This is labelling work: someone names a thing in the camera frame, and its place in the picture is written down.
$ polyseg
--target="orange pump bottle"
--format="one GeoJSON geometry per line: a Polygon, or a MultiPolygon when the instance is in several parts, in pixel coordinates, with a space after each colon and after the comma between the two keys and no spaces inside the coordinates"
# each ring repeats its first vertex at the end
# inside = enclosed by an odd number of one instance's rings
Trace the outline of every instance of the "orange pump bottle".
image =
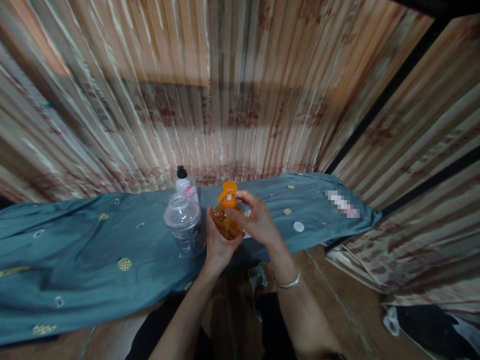
{"type": "Polygon", "coordinates": [[[222,190],[217,199],[219,203],[211,211],[211,217],[220,234],[227,240],[233,240],[241,234],[242,228],[225,213],[225,209],[232,208],[242,213],[234,197],[237,192],[237,183],[225,181],[222,190]]]}

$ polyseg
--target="plastic bottle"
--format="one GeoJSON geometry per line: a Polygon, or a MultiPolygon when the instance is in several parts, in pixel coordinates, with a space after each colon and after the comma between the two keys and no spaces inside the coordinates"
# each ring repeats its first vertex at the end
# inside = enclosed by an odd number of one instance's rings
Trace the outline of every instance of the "plastic bottle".
{"type": "Polygon", "coordinates": [[[175,237],[180,254],[194,257],[202,251],[205,237],[202,232],[200,205],[185,195],[173,194],[163,214],[167,228],[175,237]]]}
{"type": "Polygon", "coordinates": [[[233,240],[240,235],[242,228],[225,213],[225,209],[233,208],[242,212],[234,197],[237,192],[237,183],[225,181],[222,190],[223,192],[217,199],[219,203],[213,208],[211,216],[220,234],[227,240],[233,240]]]}
{"type": "Polygon", "coordinates": [[[185,195],[189,200],[200,204],[197,183],[195,179],[187,174],[183,166],[178,166],[176,171],[175,191],[185,195]]]}

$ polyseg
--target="wooden floor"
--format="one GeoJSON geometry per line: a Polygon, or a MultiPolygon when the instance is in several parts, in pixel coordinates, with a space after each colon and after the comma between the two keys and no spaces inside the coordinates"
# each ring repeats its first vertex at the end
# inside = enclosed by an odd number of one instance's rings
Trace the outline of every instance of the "wooden floor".
{"type": "MultiPolygon", "coordinates": [[[[393,337],[382,324],[380,294],[324,259],[319,245],[294,255],[347,359],[430,359],[403,333],[393,337]]],[[[270,274],[268,266],[265,272],[270,274]]],[[[0,359],[124,359],[145,317],[156,306],[92,328],[63,334],[55,342],[0,350],[0,359]]],[[[246,272],[218,281],[202,325],[217,359],[261,359],[262,326],[254,316],[246,272]]]]}

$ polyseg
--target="fabric backdrop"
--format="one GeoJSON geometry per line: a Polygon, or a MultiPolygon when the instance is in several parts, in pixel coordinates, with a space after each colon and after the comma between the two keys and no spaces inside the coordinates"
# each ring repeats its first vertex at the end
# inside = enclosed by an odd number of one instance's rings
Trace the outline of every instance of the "fabric backdrop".
{"type": "MultiPolygon", "coordinates": [[[[381,210],[478,147],[479,59],[480,16],[452,20],[334,174],[381,210]]],[[[480,324],[480,163],[342,250],[392,294],[386,305],[438,304],[480,324]]]]}
{"type": "Polygon", "coordinates": [[[0,21],[0,193],[55,202],[171,188],[178,165],[201,185],[321,170],[433,20],[386,0],[5,0],[0,21]]]}

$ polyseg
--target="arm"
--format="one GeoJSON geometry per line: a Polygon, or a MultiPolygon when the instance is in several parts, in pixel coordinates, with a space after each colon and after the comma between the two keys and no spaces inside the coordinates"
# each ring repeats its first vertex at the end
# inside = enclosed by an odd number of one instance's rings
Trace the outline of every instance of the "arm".
{"type": "Polygon", "coordinates": [[[212,208],[209,207],[206,212],[205,264],[151,353],[150,360],[193,358],[202,317],[215,283],[232,259],[235,249],[242,243],[243,233],[234,240],[223,238],[215,227],[211,213],[212,208]]]}
{"type": "MultiPolygon", "coordinates": [[[[230,216],[255,240],[265,245],[276,280],[280,284],[290,284],[297,277],[298,266],[278,232],[267,205],[248,191],[238,191],[235,197],[251,207],[251,215],[246,217],[233,210],[230,216]]],[[[302,279],[295,287],[279,287],[278,301],[299,359],[328,359],[329,354],[341,351],[327,318],[302,279]]]]}

